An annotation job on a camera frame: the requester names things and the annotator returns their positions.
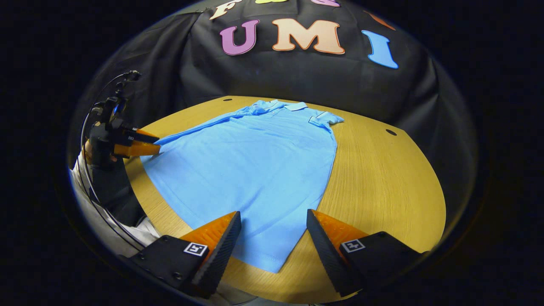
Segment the black background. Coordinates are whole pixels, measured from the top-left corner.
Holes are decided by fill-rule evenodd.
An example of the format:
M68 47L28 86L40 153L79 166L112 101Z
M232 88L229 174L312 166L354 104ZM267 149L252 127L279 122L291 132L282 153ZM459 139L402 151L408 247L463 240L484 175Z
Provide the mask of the black background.
M465 238L440 262L380 302L536 304L543 265L537 245L539 117L536 53L541 34L523 1L360 1L414 33L457 81L489 142L491 180ZM3 131L8 249L5 301L23 304L167 303L123 279L79 239L60 209L64 140L73 107L95 70L125 41L182 2L19 2L4 10Z

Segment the wooden table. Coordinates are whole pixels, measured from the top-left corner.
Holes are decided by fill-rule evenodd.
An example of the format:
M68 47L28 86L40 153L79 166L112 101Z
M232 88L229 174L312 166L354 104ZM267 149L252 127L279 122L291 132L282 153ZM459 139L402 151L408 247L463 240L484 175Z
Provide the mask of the wooden table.
M257 100L274 98L226 96L184 109L143 130L163 138L250 106ZM345 120L332 125L338 149L317 210L368 234L384 230L418 252L436 245L446 220L444 196L431 165L412 139L404 131L370 118L306 104ZM125 166L136 197L160 233L180 237L190 232L191 228L158 193L140 159L126 160ZM222 282L279 302L309 304L341 299L327 277L308 231L279 273L260 270L231 257Z

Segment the hand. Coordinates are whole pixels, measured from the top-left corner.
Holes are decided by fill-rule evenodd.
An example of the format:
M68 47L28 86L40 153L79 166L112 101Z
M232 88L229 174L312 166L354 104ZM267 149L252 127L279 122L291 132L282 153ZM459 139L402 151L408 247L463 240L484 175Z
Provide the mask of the hand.
M87 139L87 142L85 142L85 155L87 156L88 159L92 158L92 145L91 145L90 139ZM112 162L117 161L117 157L115 157L115 156L113 156L111 154L109 155L109 159Z

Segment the round table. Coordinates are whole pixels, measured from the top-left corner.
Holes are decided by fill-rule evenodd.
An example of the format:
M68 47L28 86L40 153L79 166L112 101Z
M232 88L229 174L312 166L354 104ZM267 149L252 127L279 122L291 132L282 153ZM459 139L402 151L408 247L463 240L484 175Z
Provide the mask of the round table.
M189 107L142 129L163 138L257 100L274 99L225 96ZM436 174L413 140L403 130L385 123L306 104L345 120L331 126L338 148L317 210L368 234L386 231L418 252L433 248L444 231L446 205ZM159 194L140 158L125 160L125 168L141 207L161 234L181 237L192 230ZM231 257L221 282L278 302L309 304L342 299L327 277L308 231L279 273Z

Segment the black cloth backdrop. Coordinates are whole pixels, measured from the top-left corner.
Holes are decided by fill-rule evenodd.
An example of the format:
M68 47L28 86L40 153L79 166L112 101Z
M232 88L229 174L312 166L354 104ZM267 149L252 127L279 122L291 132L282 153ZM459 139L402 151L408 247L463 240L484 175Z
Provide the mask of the black cloth backdrop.
M466 102L440 64L411 35L390 22L391 30L364 8L338 0L338 8L309 0L256 4L242 1L214 20L218 2L200 12L181 10L125 43L97 70L83 93L69 139L69 163L79 154L81 123L96 99L105 99L113 77L138 70L125 118L143 127L171 113L225 95L264 96L334 107L406 131L432 165L444 192L446 231L468 200L477 171L478 147ZM274 51L272 20L293 18L308 28L316 20L340 25L345 54L303 50ZM242 23L259 19L257 42L237 56L225 54L219 32L236 26L234 43L245 41ZM368 30L387 37L398 69L372 62Z

